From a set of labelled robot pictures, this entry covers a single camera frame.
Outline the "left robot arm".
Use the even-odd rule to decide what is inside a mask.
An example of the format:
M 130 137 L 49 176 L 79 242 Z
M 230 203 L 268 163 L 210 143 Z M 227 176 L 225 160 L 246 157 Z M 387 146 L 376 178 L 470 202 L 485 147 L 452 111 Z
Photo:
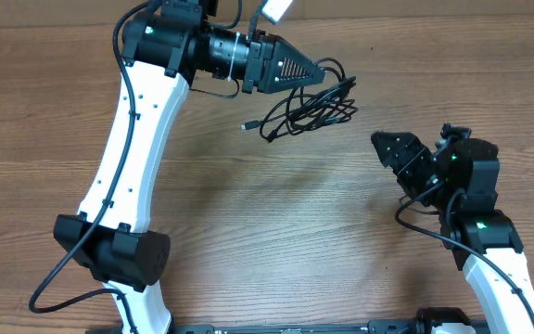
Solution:
M 245 93 L 319 84 L 324 71 L 284 38 L 214 25 L 214 1 L 149 1 L 113 33 L 121 98 L 85 198 L 59 215 L 53 235 L 77 264 L 103 283 L 124 333 L 167 333 L 172 317 L 160 277 L 171 242 L 149 230 L 151 198 L 172 124 L 197 71 L 232 81 Z

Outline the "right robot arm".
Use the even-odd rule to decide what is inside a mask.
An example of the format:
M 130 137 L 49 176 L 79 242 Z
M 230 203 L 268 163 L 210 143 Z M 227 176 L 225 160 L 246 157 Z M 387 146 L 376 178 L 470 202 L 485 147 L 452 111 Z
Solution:
M 434 148 L 408 132 L 374 132 L 371 142 L 404 194 L 398 224 L 438 239 L 474 291 L 484 320 L 458 308 L 419 311 L 413 333 L 534 333 L 534 288 L 513 221 L 497 209 L 499 149 L 446 123 Z

